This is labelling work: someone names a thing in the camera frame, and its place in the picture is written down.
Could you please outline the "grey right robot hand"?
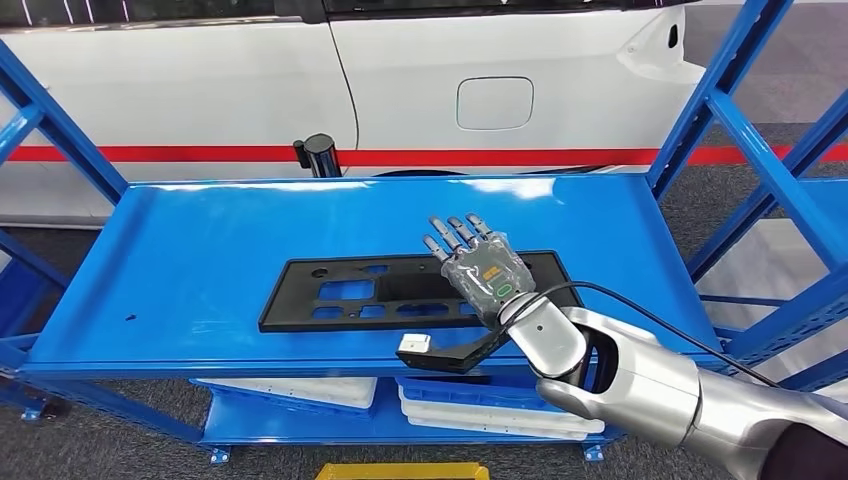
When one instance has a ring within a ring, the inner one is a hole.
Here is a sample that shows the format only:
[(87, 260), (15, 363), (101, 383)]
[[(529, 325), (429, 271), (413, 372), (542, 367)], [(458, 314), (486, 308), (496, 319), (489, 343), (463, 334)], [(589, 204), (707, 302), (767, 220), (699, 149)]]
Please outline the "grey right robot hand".
[(431, 254), (441, 263), (441, 275), (471, 305), (489, 329), (500, 324), (501, 310), (519, 296), (536, 290), (523, 259), (506, 235), (490, 228), (477, 214), (461, 220), (429, 218), (438, 236), (423, 236)]

